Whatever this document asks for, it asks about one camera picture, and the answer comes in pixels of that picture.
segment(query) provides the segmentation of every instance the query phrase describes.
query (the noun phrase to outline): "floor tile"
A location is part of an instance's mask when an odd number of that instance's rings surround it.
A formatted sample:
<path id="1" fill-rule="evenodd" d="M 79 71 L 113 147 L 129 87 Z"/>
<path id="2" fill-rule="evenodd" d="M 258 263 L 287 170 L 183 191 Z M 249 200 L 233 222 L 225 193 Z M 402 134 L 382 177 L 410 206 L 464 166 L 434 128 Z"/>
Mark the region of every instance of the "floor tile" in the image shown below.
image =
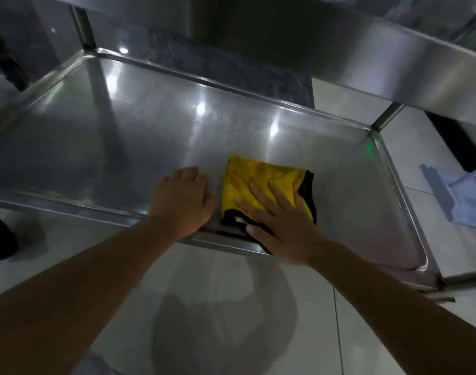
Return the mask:
<path id="1" fill-rule="evenodd" d="M 20 250 L 0 261 L 0 293 L 93 246 L 122 228 L 49 212 L 0 209 Z"/>
<path id="2" fill-rule="evenodd" d="M 341 373 L 333 291 L 316 272 L 184 245 L 92 348 L 129 375 Z"/>
<path id="3" fill-rule="evenodd" d="M 476 327 L 476 289 L 454 292 L 455 302 L 442 306 Z"/>
<path id="4" fill-rule="evenodd" d="M 406 189 L 444 277 L 476 271 L 476 229 L 451 223 L 434 195 Z"/>
<path id="5" fill-rule="evenodd" d="M 349 88 L 312 79 L 315 109 L 371 125 L 391 102 Z"/>
<path id="6" fill-rule="evenodd" d="M 356 309 L 335 291 L 344 375 L 404 375 Z"/>
<path id="7" fill-rule="evenodd" d="M 420 166 L 464 174 L 425 113 L 405 107 L 383 130 L 382 136 L 404 186 L 432 193 Z"/>

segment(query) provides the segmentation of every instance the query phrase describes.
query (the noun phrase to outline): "forearm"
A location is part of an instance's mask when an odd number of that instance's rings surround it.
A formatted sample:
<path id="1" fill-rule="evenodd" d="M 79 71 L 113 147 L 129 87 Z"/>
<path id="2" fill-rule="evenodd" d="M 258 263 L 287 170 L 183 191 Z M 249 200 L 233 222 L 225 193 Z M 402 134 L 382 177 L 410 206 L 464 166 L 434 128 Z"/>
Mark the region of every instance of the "forearm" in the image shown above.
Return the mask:
<path id="1" fill-rule="evenodd" d="M 476 328 L 343 245 L 320 243 L 311 266 L 359 312 L 403 370 L 476 373 Z"/>
<path id="2" fill-rule="evenodd" d="M 68 373 L 176 239 L 141 222 L 0 295 L 0 373 Z"/>

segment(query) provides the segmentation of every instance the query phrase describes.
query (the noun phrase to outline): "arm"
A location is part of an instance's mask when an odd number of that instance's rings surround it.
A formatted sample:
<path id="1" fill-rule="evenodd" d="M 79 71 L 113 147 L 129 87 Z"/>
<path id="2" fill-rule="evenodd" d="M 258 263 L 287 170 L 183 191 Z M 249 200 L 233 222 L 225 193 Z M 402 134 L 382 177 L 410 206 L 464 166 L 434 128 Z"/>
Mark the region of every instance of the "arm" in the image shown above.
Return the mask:
<path id="1" fill-rule="evenodd" d="M 210 218 L 206 185 L 175 171 L 146 220 L 0 295 L 0 374 L 70 372 L 154 261 Z"/>
<path id="2" fill-rule="evenodd" d="M 360 313 L 402 369 L 416 374 L 476 374 L 476 328 L 378 270 L 343 245 L 323 238 L 305 213 L 270 183 L 277 203 L 250 190 L 267 212 L 237 201 L 274 233 L 247 226 L 269 251 L 311 266 Z"/>

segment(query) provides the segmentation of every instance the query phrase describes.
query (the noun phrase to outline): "tile grout line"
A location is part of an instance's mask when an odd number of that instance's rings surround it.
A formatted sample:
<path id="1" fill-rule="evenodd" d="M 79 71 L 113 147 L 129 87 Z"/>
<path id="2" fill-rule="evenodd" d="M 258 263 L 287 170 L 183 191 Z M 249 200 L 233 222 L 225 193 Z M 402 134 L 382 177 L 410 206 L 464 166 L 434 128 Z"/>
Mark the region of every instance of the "tile grout line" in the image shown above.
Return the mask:
<path id="1" fill-rule="evenodd" d="M 334 307 L 335 307 L 335 323 L 337 324 L 337 338 L 339 339 L 339 356 L 341 358 L 341 371 L 344 375 L 344 363 L 342 362 L 342 347 L 341 347 L 341 333 L 339 332 L 339 316 L 337 315 L 337 300 L 335 299 L 335 287 L 332 287 L 334 291 Z"/>
<path id="2" fill-rule="evenodd" d="M 408 188 L 408 189 L 412 189 L 414 191 L 417 191 L 417 192 L 422 192 L 422 193 L 425 193 L 427 195 L 433 195 L 434 196 L 434 193 L 430 193 L 430 192 L 426 192 L 426 191 L 421 191 L 420 189 L 415 189 L 415 188 L 412 188 L 412 187 L 407 187 L 406 185 L 404 186 L 405 188 Z"/>

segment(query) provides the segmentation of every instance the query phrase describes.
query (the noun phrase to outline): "yellow cloth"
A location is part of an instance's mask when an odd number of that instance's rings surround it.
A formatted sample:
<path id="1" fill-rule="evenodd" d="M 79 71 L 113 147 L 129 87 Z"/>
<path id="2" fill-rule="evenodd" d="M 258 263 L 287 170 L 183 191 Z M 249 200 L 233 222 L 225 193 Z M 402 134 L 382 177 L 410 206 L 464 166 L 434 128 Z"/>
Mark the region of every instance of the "yellow cloth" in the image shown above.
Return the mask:
<path id="1" fill-rule="evenodd" d="M 228 160 L 228 166 L 226 167 L 226 173 L 224 175 L 221 218 L 224 217 L 224 212 L 229 209 L 236 209 L 245 214 L 245 212 L 236 205 L 235 200 L 237 198 L 247 201 L 256 208 L 265 210 L 262 204 L 251 194 L 248 188 L 250 183 L 254 183 L 267 197 L 276 202 L 274 195 L 267 185 L 267 182 L 272 180 L 275 185 L 281 189 L 291 204 L 295 205 L 293 195 L 302 184 L 306 172 L 306 170 L 299 168 L 278 166 L 257 160 L 244 159 L 238 155 L 232 155 Z M 312 213 L 304 199 L 303 204 L 311 221 L 313 221 Z"/>

